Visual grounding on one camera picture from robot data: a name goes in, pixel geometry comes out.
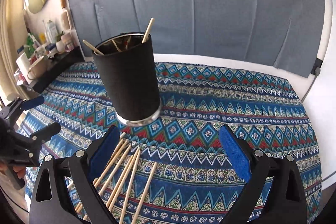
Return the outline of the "person's left hand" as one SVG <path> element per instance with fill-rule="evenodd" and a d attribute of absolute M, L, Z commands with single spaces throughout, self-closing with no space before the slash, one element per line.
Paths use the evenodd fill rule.
<path fill-rule="evenodd" d="M 0 162 L 0 170 L 2 172 L 6 172 L 8 170 L 7 165 L 4 162 Z M 17 174 L 18 178 L 24 178 L 26 174 L 26 167 L 25 166 L 13 166 L 14 172 Z"/>

